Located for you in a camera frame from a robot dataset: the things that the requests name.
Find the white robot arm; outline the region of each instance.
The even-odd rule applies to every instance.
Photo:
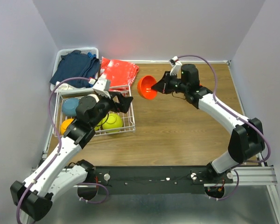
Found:
[[[89,95],[79,100],[77,116],[69,125],[50,156],[23,182],[15,181],[10,190],[14,204],[20,207],[35,221],[42,219],[52,203],[72,186],[85,181],[94,167],[79,161],[70,172],[60,175],[62,169],[92,139],[94,127],[109,111],[127,113],[133,97],[124,97],[119,92],[109,92],[110,81],[105,77],[91,80],[97,95]]]
[[[162,79],[153,85],[152,89],[163,94],[170,94],[174,91],[183,93],[190,104],[212,116],[231,135],[228,150],[207,165],[207,171],[204,174],[206,178],[211,179],[220,175],[263,151],[265,147],[263,139],[243,122],[250,123],[262,133],[260,120],[257,118],[249,119],[237,113],[218,98],[215,101],[212,91],[200,85],[198,69],[195,65],[182,65],[176,56],[169,62],[173,67],[172,70],[165,71]],[[177,78],[179,69],[182,70],[181,78]]]

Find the wooden table surface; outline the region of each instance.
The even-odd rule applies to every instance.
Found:
[[[213,90],[214,77],[206,64],[197,64],[200,83]],[[218,75],[217,96],[241,113],[226,64],[213,65]],[[185,100],[158,93],[145,100],[137,93],[137,82],[145,75],[160,80],[169,64],[139,64],[132,85],[136,132],[94,137],[71,161],[85,159],[93,165],[150,166],[206,165],[227,150],[230,135],[207,113]],[[52,137],[49,152],[57,145]]]

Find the wire basket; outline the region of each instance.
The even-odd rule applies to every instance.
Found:
[[[122,86],[114,86],[110,87],[110,91],[118,91],[120,92],[123,96],[129,97],[131,96],[131,89],[129,85],[122,85]],[[62,105],[65,100],[69,98],[82,98],[84,96],[87,96],[89,94],[94,93],[94,90],[92,88],[87,88],[83,90],[71,90],[71,91],[61,91],[57,93],[57,98],[56,98],[56,106],[55,106],[55,112],[54,112],[54,123],[60,132],[61,124],[63,121],[66,119],[74,118],[74,117],[69,117],[65,116],[62,111]],[[133,104],[131,103],[131,106],[129,108],[129,111],[127,113],[116,113],[118,114],[122,121],[123,121],[123,126],[120,128],[112,128],[108,130],[104,130],[102,126],[95,131],[95,136],[100,136],[100,135],[107,135],[107,134],[117,134],[117,133],[124,133],[124,132],[135,132],[136,127],[135,127],[135,117],[134,117],[134,111],[133,111]]]

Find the blue cloth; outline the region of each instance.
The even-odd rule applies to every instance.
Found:
[[[92,54],[91,52],[88,52],[87,55],[88,55],[88,57],[97,57],[96,54]]]
[[[80,50],[61,56],[58,69],[50,80],[50,83],[56,85],[56,82],[63,81],[72,77],[94,78],[99,70],[99,59],[96,57],[88,57],[81,54]],[[86,80],[71,80],[67,82],[76,88],[90,87]]]

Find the red bowl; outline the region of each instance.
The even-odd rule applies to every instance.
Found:
[[[153,99],[157,95],[156,90],[152,90],[151,87],[156,84],[157,81],[152,76],[144,76],[139,80],[137,90],[140,96],[145,99]]]

